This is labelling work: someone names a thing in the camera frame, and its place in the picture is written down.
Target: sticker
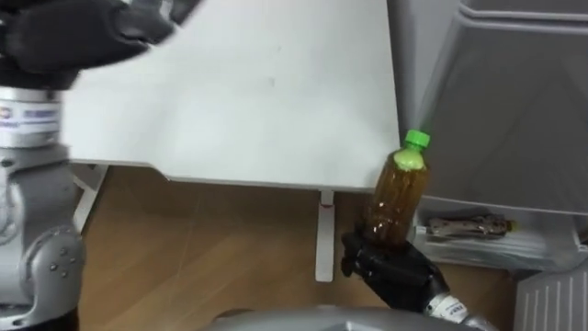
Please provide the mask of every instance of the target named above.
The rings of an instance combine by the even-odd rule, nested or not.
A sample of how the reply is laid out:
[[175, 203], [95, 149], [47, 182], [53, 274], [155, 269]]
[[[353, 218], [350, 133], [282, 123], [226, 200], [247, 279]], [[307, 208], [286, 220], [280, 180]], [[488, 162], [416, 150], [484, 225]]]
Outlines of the sticker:
[[468, 309], [458, 299], [448, 295], [430, 313], [431, 316], [453, 323], [461, 323], [468, 317]]
[[0, 132], [16, 134], [56, 132], [62, 105], [0, 100]]

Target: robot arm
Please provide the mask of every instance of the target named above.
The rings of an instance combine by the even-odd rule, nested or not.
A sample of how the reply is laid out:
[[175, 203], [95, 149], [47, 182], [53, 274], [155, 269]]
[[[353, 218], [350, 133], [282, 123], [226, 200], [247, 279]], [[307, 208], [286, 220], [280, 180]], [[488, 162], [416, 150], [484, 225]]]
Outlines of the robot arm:
[[0, 331], [77, 330], [85, 251], [62, 91], [148, 51], [198, 2], [0, 0]]
[[370, 245], [359, 233], [344, 234], [343, 244], [344, 275], [359, 275], [390, 308], [497, 331], [485, 319], [470, 315], [466, 306], [449, 294], [439, 268], [411, 244], [402, 252], [391, 253]]

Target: plastic bottle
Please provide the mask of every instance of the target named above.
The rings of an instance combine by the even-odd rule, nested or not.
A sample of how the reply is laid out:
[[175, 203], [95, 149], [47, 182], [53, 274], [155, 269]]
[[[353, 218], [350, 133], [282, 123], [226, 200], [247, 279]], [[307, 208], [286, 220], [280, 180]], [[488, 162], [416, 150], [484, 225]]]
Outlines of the plastic bottle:
[[388, 155], [362, 224], [364, 237], [373, 245], [395, 248], [406, 242], [429, 177], [422, 155], [429, 141], [428, 134], [410, 130], [404, 146]]

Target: white tabletop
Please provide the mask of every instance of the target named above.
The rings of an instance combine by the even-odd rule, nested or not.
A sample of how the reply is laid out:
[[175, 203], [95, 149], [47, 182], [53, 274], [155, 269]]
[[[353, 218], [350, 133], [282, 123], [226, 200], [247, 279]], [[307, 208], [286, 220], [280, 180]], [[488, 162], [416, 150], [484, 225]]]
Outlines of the white tabletop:
[[399, 144], [386, 0], [208, 0], [165, 45], [85, 72], [74, 161], [174, 180], [371, 188]]

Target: green bottle cap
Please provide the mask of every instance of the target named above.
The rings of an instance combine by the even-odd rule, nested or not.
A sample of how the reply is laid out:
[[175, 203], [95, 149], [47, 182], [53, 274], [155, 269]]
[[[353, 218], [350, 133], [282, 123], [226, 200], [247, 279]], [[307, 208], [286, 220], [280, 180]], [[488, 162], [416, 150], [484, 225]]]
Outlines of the green bottle cap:
[[431, 142], [431, 136], [422, 131], [408, 130], [404, 141], [419, 147], [427, 148], [429, 146], [429, 142]]

